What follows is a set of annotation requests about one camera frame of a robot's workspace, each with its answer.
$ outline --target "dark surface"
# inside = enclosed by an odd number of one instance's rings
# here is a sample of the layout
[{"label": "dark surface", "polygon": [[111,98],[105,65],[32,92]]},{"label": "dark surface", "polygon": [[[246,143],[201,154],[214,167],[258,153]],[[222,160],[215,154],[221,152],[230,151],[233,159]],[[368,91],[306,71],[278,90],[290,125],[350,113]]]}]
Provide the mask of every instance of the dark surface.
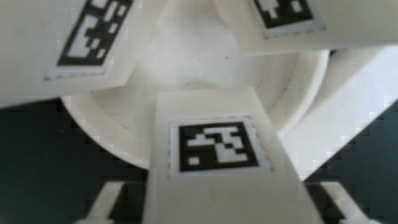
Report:
[{"label": "dark surface", "polygon": [[0,111],[0,136],[0,224],[71,224],[103,183],[146,171],[95,144],[59,100]]},{"label": "dark surface", "polygon": [[146,182],[127,182],[111,212],[116,224],[143,223]]},{"label": "dark surface", "polygon": [[[71,224],[107,181],[146,171],[102,149],[59,100],[0,111],[0,224]],[[398,104],[310,178],[342,181],[370,217],[398,223]]]},{"label": "dark surface", "polygon": [[398,103],[308,181],[340,181],[368,216],[398,223]]}]

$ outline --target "white strip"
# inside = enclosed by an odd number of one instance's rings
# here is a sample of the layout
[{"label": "white strip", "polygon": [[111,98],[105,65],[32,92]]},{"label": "white strip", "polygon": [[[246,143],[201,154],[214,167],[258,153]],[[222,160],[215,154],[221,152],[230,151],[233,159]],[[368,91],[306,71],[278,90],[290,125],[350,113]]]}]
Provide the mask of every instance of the white strip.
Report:
[{"label": "white strip", "polygon": [[114,32],[116,32],[118,27],[119,27],[119,25],[114,23],[114,24],[112,24],[112,26],[111,26],[111,29],[109,29],[109,32],[111,32],[111,33],[114,33]]},{"label": "white strip", "polygon": [[295,12],[302,12],[302,4],[297,0],[292,2],[292,7],[294,7]]},{"label": "white strip", "polygon": [[119,10],[118,10],[118,15],[123,16],[127,13],[128,7],[123,5]]},{"label": "white strip", "polygon": [[103,58],[105,52],[107,52],[105,49],[102,49],[100,52],[98,52],[98,55],[96,55],[98,58]]},{"label": "white strip", "polygon": [[270,9],[269,11],[270,11],[270,18],[276,19],[279,17],[278,11],[276,11],[276,9]]},{"label": "white strip", "polygon": [[100,46],[102,40],[96,38],[93,43],[91,43],[91,49],[96,49]]},{"label": "white strip", "polygon": [[125,185],[125,182],[109,182],[105,184],[103,190],[100,192],[96,202],[91,208],[87,219],[109,218],[123,185]]},{"label": "white strip", "polygon": [[103,18],[105,22],[109,22],[111,19],[112,19],[112,17],[114,17],[114,14],[116,14],[116,8],[118,8],[118,3],[112,2],[112,3],[111,3],[111,7],[109,7],[109,11],[107,11],[107,15],[105,15],[105,18]]}]

